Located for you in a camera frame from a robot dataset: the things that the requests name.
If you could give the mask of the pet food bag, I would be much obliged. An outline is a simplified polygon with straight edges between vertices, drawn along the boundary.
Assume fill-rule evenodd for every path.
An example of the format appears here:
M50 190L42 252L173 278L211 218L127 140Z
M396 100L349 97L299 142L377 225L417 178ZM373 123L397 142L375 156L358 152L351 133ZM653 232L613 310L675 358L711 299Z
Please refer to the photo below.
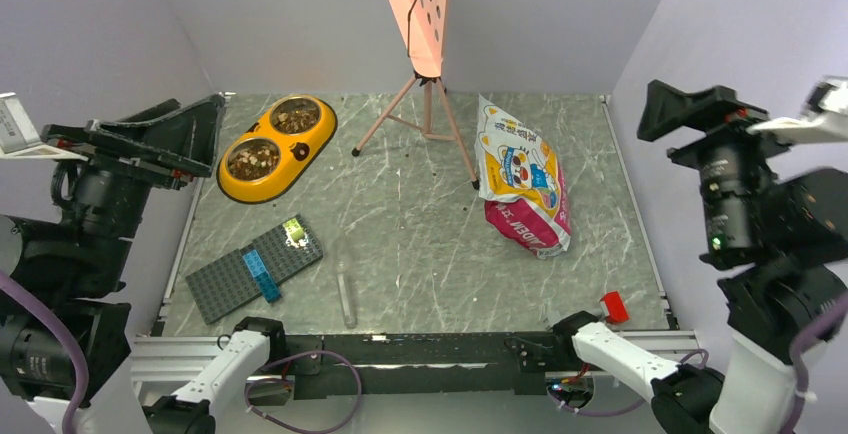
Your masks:
M486 221L540 259L566 252L572 240L570 205L550 144L479 96L474 152Z

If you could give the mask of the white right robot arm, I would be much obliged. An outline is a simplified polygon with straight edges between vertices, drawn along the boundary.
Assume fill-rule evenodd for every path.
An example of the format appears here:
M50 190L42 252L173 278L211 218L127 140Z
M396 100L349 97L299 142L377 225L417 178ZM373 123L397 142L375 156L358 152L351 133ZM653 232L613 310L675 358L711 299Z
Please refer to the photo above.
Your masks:
M586 311L554 325L553 359L612 375L668 433L790 433L813 399L811 355L847 315L846 285L830 268L847 257L847 175L828 167L779 181L768 161L799 144L846 140L847 81L818 82L798 119L771 119L725 86L687 93L650 82L639 139L680 128L701 134L667 155L700 178L701 259L722 272L733 338L727 370L654 355Z

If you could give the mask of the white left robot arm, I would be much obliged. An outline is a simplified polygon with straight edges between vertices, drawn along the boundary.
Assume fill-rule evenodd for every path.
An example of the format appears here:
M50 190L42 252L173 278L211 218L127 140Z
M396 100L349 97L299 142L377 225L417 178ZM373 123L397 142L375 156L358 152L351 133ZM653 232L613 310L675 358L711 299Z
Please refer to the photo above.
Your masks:
M1 97L1 155L55 164L56 222L1 219L1 379L58 433L212 433L256 371L287 360L283 325L245 318L186 385L143 406L131 380L131 307L111 303L153 189L209 177L222 94L174 99L118 121L37 130Z

